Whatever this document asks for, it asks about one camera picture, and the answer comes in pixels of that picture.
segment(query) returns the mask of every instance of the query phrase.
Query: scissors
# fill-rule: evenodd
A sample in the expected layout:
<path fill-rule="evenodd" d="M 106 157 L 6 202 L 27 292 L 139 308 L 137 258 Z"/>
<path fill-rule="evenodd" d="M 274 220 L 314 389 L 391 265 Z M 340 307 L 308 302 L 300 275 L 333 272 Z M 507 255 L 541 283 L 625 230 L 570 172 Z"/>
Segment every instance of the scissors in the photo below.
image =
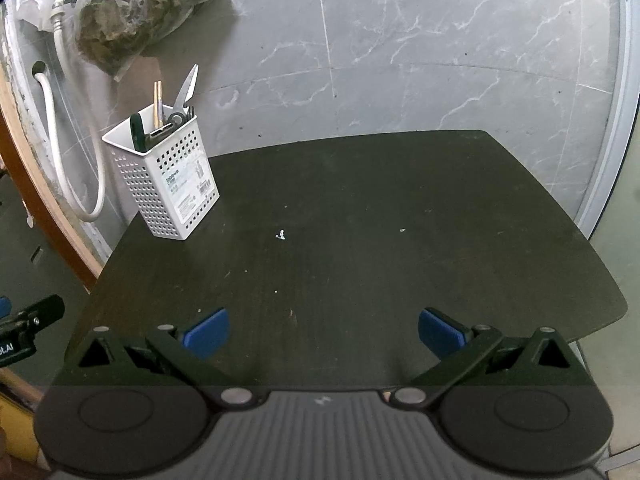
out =
<path fill-rule="evenodd" d="M 195 64 L 189 72 L 187 79 L 182 83 L 180 91 L 178 92 L 178 97 L 175 100 L 174 107 L 172 108 L 171 113 L 169 113 L 169 122 L 176 128 L 179 128 L 188 120 L 188 113 L 185 112 L 184 109 L 187 108 L 187 101 L 193 97 L 197 77 L 198 65 Z"/>

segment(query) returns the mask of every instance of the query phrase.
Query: pen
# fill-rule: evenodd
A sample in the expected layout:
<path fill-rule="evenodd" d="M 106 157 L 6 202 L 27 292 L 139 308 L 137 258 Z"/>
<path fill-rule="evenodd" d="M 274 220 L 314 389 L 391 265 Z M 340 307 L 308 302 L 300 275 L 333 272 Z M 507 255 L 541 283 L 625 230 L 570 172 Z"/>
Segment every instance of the pen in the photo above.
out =
<path fill-rule="evenodd" d="M 158 81 L 158 128 L 164 126 L 164 109 L 162 108 L 162 81 Z"/>

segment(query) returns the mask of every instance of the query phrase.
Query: utensil holder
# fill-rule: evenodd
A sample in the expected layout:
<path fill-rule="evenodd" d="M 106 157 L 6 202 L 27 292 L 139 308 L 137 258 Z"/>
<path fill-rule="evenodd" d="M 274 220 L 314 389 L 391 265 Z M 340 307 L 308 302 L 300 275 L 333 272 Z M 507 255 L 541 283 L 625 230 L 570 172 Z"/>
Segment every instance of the utensil holder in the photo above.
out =
<path fill-rule="evenodd" d="M 171 108 L 165 106 L 168 117 Z M 140 110 L 146 132 L 153 105 Z M 187 121 L 146 153 L 133 148 L 129 119 L 102 136 L 154 236 L 186 240 L 220 193 L 204 152 L 198 118 Z"/>

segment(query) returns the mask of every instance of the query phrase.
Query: white speck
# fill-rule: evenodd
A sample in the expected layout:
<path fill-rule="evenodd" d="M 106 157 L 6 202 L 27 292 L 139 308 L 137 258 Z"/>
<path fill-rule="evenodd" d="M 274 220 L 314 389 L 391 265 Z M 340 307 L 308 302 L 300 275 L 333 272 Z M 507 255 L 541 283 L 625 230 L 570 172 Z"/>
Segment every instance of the white speck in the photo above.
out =
<path fill-rule="evenodd" d="M 318 397 L 317 399 L 314 399 L 314 402 L 316 404 L 319 404 L 320 406 L 324 406 L 326 403 L 331 402 L 333 399 L 331 397 L 327 397 L 326 395 L 322 396 L 322 397 Z"/>

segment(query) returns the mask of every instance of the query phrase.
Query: blue gripper pad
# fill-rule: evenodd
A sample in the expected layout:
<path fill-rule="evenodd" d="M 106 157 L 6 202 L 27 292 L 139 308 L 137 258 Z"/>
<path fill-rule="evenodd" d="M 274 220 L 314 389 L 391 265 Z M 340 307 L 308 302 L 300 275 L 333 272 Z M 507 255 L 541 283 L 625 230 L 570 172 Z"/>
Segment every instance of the blue gripper pad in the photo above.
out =
<path fill-rule="evenodd" d="M 224 308 L 188 329 L 182 336 L 182 346 L 206 359 L 229 338 L 229 316 Z"/>
<path fill-rule="evenodd" d="M 468 342 L 466 327 L 455 327 L 443 318 L 449 319 L 446 316 L 439 317 L 433 309 L 423 310 L 418 318 L 420 341 L 440 360 L 457 352 Z"/>
<path fill-rule="evenodd" d="M 11 313 L 11 301 L 6 296 L 0 296 L 0 318 Z"/>

